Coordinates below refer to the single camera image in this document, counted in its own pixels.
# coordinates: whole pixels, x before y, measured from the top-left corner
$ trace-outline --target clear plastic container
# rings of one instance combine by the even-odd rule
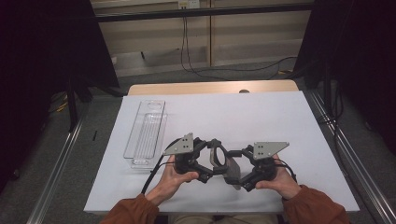
[[[161,157],[166,125],[165,101],[142,101],[124,152],[136,171],[150,171]]]

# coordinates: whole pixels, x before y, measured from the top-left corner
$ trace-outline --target white table surface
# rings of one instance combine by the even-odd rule
[[[278,155],[297,174],[299,184],[321,190],[347,211],[359,207],[301,91],[244,94],[141,95],[125,96],[113,132],[84,211],[105,214],[117,201],[134,198],[149,174],[136,174],[123,158],[134,117],[143,100],[165,100],[168,119],[163,149],[184,134],[204,140],[219,139],[227,150],[254,142],[289,142]],[[211,168],[209,149],[198,162]],[[248,159],[235,159],[242,176],[251,172]],[[155,175],[148,192],[158,183]],[[270,190],[246,192],[227,185],[222,175],[207,184],[183,184],[174,197],[160,205],[169,213],[281,213],[280,196]]]

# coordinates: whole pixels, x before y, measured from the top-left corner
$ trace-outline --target orange sleeve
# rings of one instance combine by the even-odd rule
[[[290,200],[283,201],[291,224],[341,224],[349,223],[345,208],[332,201],[325,193],[301,185],[300,192]]]
[[[149,202],[143,194],[139,194],[135,199],[120,200],[108,212],[101,224],[154,223],[158,213],[158,207]]]

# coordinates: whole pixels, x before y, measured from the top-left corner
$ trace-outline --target person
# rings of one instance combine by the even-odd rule
[[[175,157],[171,156],[168,162],[174,162],[174,160]],[[180,175],[176,173],[173,164],[167,163],[163,175],[154,189],[146,195],[139,194],[134,199],[120,200],[102,219],[101,224],[154,223],[159,213],[158,206],[170,199],[181,184],[196,178],[198,178],[198,173],[188,172]],[[347,212],[342,205],[333,202],[321,191],[305,185],[298,185],[284,167],[277,167],[276,178],[271,181],[258,182],[256,189],[273,189],[282,196],[284,212],[290,224],[349,223]],[[195,216],[193,219],[193,222],[189,222],[191,219],[184,216],[177,223],[216,223],[205,216]],[[224,222],[224,220],[221,220],[221,223],[255,223],[255,221],[241,220],[241,217],[229,217],[229,220],[231,221]]]

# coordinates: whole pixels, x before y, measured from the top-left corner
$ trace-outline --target white wall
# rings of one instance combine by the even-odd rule
[[[307,2],[302,0],[201,0],[201,7],[241,7]],[[169,0],[92,0],[96,14],[177,9]],[[309,11],[187,18],[189,45],[204,52],[206,65],[273,61],[297,55]],[[180,49],[183,19],[100,23],[111,55]]]

